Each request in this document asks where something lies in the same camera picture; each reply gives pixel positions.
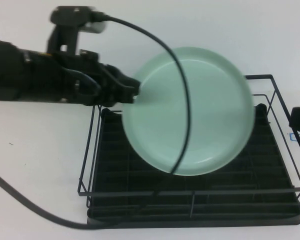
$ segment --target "black wire rack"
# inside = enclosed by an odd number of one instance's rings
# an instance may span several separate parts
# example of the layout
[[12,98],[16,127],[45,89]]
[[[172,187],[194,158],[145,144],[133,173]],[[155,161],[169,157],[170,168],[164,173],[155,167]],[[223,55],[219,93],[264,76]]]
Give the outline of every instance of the black wire rack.
[[[283,110],[287,124],[290,113],[272,75],[247,75],[246,79],[270,81],[273,92],[253,94],[262,100],[255,100],[254,129],[242,152],[217,171],[199,176],[174,175],[167,189],[147,207],[115,228],[300,224],[300,167],[275,110]],[[279,101],[276,109],[275,97]],[[96,108],[99,114],[95,121]],[[96,108],[92,108],[77,189],[80,196],[86,196],[88,223],[114,221],[130,214],[168,175],[147,164],[132,149],[123,130],[121,111]],[[300,150],[300,135],[293,128],[291,131]],[[87,159],[92,161],[85,178]],[[288,171],[286,165],[293,167]]]

